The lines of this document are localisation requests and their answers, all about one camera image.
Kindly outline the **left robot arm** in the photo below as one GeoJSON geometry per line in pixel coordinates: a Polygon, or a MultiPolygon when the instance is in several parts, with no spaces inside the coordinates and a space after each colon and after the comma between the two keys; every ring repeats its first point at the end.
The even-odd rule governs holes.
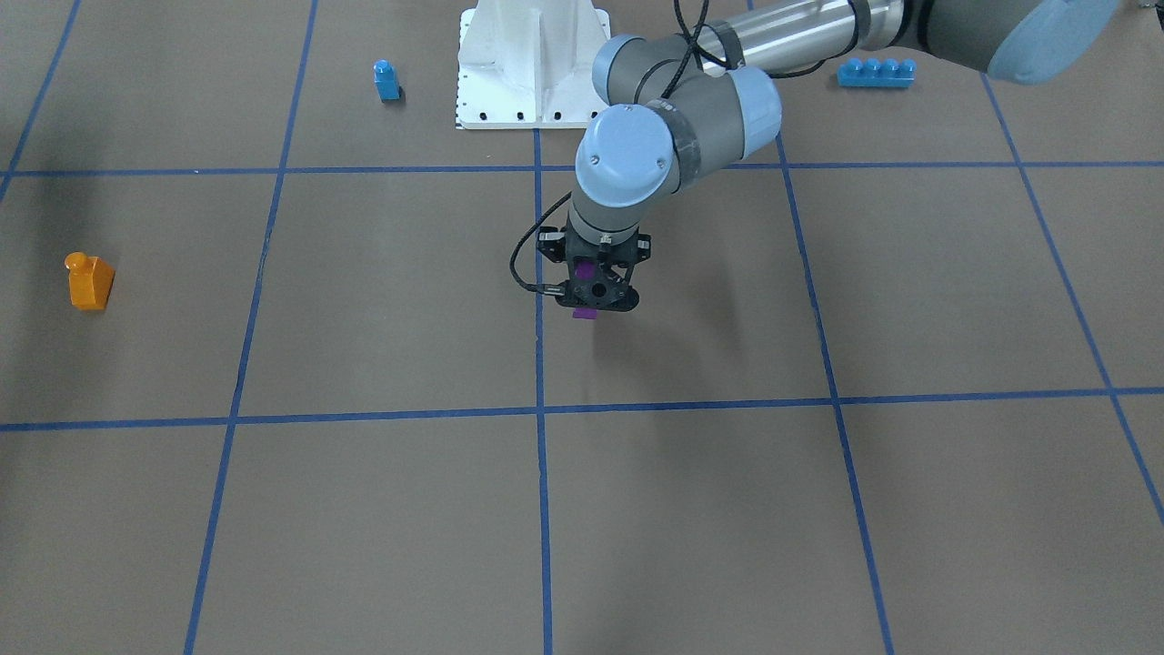
{"type": "Polygon", "coordinates": [[[812,74],[852,51],[909,48],[992,79],[1039,86],[1072,66],[1117,13],[1114,1],[781,1],[728,20],[704,14],[660,40],[618,35],[599,47],[592,87],[603,111],[558,200],[563,227],[525,232],[566,266],[533,283],[577,316],[636,309],[636,266],[651,257],[640,225],[654,202],[745,161],[780,133],[779,79],[812,74]]]}

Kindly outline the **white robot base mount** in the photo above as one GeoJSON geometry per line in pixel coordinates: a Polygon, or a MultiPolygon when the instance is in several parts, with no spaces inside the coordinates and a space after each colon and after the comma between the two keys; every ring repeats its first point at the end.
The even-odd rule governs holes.
{"type": "Polygon", "coordinates": [[[591,72],[611,20],[590,1],[478,1],[457,28],[457,129],[583,129],[606,108],[591,72]]]}

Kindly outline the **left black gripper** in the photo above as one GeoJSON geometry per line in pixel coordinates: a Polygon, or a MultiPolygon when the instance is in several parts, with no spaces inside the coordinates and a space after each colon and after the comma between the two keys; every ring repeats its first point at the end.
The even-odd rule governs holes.
{"type": "Polygon", "coordinates": [[[579,314],[629,312],[640,301],[631,278],[636,265],[650,259],[652,241],[650,235],[636,232],[619,244],[596,245],[580,237],[569,225],[541,227],[537,230],[537,252],[553,264],[567,266],[565,282],[541,289],[559,306],[573,307],[579,314]]]}

